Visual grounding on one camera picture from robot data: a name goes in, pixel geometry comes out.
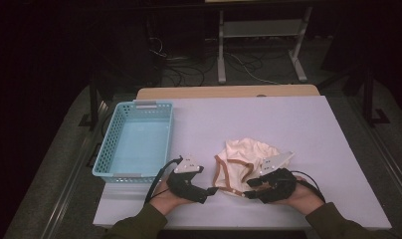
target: tabletop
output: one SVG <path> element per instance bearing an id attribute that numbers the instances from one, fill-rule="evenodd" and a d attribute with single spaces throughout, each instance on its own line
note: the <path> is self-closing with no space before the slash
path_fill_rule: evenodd
<path id="1" fill-rule="evenodd" d="M 327 201 L 334 202 L 346 218 L 369 229 L 390 228 L 326 98 L 308 85 L 254 89 L 144 89 L 137 98 L 173 102 L 170 157 L 191 154 L 204 166 L 204 171 L 192 180 L 194 185 L 211 186 L 216 167 L 214 155 L 223 149 L 227 139 L 250 137 L 281 151 L 293 151 L 296 155 L 289 169 L 312 176 Z M 288 91 L 283 94 L 279 89 Z M 298 89 L 300 96 L 289 94 L 289 89 Z M 205 98 L 199 98 L 201 90 Z M 107 183 L 94 225 L 110 227 L 137 214 L 148 187 Z M 289 207 L 264 205 L 220 191 L 207 198 L 205 204 L 183 205 L 167 218 L 169 229 L 309 228 L 304 217 Z"/>

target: dark background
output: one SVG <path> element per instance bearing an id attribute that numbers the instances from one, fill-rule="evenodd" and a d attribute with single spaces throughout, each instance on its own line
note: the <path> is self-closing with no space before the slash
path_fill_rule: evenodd
<path id="1" fill-rule="evenodd" d="M 111 17 L 80 8 L 146 3 L 89 2 L 0 0 L 0 238 L 68 108 L 90 81 L 104 99 L 155 87 L 161 63 L 148 53 L 147 34 L 176 51 L 202 55 L 204 38 L 217 33 L 214 11 Z M 279 13 L 294 13 L 286 10 Z M 244 17 L 273 15 L 250 13 L 244 10 Z M 241 13 L 227 16 L 238 19 Z M 338 72 L 365 61 L 402 109 L 402 1 L 315 7 L 306 35 L 334 36 L 323 67 Z"/>

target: blue plastic basket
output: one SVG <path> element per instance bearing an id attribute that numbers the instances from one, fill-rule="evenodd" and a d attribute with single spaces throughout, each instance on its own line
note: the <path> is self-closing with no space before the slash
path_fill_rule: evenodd
<path id="1" fill-rule="evenodd" d="M 133 101 L 114 109 L 93 175 L 105 182 L 150 183 L 169 159 L 171 102 Z"/>

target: green sleeve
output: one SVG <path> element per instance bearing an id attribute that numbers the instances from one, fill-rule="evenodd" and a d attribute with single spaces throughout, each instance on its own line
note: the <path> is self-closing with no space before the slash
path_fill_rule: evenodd
<path id="1" fill-rule="evenodd" d="M 317 208 L 306 220 L 321 239 L 375 238 L 361 225 L 344 219 L 332 202 Z"/>
<path id="2" fill-rule="evenodd" d="M 102 239 L 155 239 L 167 219 L 147 203 L 135 217 L 116 222 Z"/>

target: floor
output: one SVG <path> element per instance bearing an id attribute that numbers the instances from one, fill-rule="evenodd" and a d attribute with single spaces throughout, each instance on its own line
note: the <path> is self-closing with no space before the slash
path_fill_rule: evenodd
<path id="1" fill-rule="evenodd" d="M 294 39 L 282 38 L 226 42 L 226 85 L 299 84 L 288 57 L 288 50 L 294 43 Z M 304 41 L 300 61 L 308 84 L 317 85 L 333 75 L 320 69 L 330 43 L 331 39 L 326 38 Z M 214 40 L 207 40 L 205 61 L 168 55 L 170 60 L 166 61 L 158 87 L 220 87 L 214 44 Z M 389 231 L 379 231 L 379 237 L 402 238 L 402 112 L 390 92 L 376 82 L 374 107 L 383 109 L 391 123 L 370 127 L 361 115 L 362 93 L 346 97 L 341 91 L 345 80 L 320 93 L 327 97 L 393 226 Z M 100 238 L 103 235 L 104 229 L 93 225 L 104 182 L 92 175 L 92 158 L 108 123 L 108 119 L 105 122 L 104 119 L 114 104 L 134 97 L 120 95 L 112 102 L 102 102 L 100 122 L 94 130 L 89 130 L 87 126 L 79 126 L 83 116 L 90 112 L 89 89 L 82 91 L 65 116 L 6 239 Z M 306 235 L 317 238 L 312 230 L 306 231 Z"/>

